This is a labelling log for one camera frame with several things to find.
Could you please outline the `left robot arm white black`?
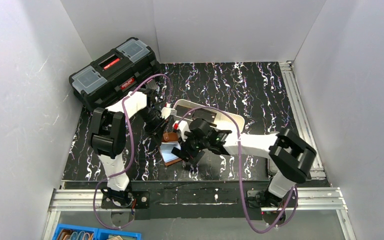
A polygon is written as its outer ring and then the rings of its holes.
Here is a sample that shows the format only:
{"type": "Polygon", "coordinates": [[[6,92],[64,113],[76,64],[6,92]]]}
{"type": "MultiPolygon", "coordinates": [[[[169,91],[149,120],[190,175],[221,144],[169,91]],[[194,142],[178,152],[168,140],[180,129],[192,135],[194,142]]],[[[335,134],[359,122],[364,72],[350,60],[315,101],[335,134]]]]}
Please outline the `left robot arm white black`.
{"type": "Polygon", "coordinates": [[[125,191],[130,182],[121,156],[126,146],[126,132],[133,136],[132,126],[127,121],[135,115],[141,117],[145,123],[144,131],[159,147],[169,121],[177,113],[169,103],[161,110],[157,109],[155,93],[149,88],[130,91],[115,104],[93,111],[89,145],[104,167],[110,192],[125,191]]]}

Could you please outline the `brown leather card holder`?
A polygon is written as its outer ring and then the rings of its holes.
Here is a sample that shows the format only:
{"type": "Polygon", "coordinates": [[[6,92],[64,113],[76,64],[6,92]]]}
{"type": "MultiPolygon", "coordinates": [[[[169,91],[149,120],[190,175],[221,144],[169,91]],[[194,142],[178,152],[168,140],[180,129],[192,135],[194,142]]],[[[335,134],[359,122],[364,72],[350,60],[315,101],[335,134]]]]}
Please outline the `brown leather card holder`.
{"type": "Polygon", "coordinates": [[[176,132],[165,132],[162,135],[159,152],[166,167],[180,162],[182,159],[172,153],[173,148],[180,150],[179,137],[176,132]]]}

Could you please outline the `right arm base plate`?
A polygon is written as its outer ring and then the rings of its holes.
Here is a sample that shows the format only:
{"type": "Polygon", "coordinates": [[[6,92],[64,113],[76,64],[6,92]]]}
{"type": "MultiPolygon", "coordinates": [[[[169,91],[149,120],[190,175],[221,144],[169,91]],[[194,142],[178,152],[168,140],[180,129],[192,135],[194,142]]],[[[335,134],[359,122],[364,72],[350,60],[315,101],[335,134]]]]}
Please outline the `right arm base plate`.
{"type": "Polygon", "coordinates": [[[248,190],[245,200],[248,208],[275,208],[279,211],[283,207],[293,208],[297,203],[297,196],[293,190],[288,191],[283,198],[265,190],[248,190]]]}

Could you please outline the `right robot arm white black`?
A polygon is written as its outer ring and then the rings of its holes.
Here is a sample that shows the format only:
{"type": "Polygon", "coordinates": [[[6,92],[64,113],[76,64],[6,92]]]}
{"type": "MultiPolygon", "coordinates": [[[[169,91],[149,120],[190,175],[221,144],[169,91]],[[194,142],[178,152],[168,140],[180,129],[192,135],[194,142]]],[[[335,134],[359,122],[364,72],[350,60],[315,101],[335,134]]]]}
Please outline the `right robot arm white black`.
{"type": "Polygon", "coordinates": [[[218,130],[202,118],[190,123],[176,121],[173,125],[180,148],[171,152],[178,158],[196,165],[204,150],[215,155],[250,155],[274,162],[278,172],[270,181],[261,200],[280,202],[296,184],[303,184],[317,151],[296,133],[282,129],[271,134],[245,134],[232,130],[218,130]]]}

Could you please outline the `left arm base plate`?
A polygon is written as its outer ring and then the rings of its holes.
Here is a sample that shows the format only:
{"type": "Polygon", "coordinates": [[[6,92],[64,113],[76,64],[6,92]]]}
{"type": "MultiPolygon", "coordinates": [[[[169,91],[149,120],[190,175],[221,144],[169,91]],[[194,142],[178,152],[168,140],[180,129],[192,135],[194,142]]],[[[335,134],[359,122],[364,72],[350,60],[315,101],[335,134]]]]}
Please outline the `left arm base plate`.
{"type": "Polygon", "coordinates": [[[148,209],[150,193],[148,191],[114,191],[102,189],[102,209],[148,209]]]}

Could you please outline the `white oblong tray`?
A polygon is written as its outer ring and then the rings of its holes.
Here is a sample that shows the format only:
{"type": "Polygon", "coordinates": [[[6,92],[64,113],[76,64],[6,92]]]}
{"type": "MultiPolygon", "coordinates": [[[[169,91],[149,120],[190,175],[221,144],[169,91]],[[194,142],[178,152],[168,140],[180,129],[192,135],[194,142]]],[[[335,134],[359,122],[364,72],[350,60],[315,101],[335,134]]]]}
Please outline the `white oblong tray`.
{"type": "MultiPolygon", "coordinates": [[[[174,109],[176,110],[176,115],[173,116],[173,128],[174,130],[174,124],[177,123],[180,118],[186,114],[191,109],[202,107],[203,105],[186,100],[186,99],[179,99],[174,104],[174,109]]],[[[190,125],[190,123],[195,119],[204,119],[208,122],[208,124],[217,129],[217,130],[231,130],[232,132],[237,132],[237,129],[235,127],[235,124],[232,120],[230,120],[227,116],[220,113],[217,110],[214,110],[212,108],[202,108],[197,109],[195,111],[190,112],[182,121],[182,124],[187,123],[190,125]]]]}

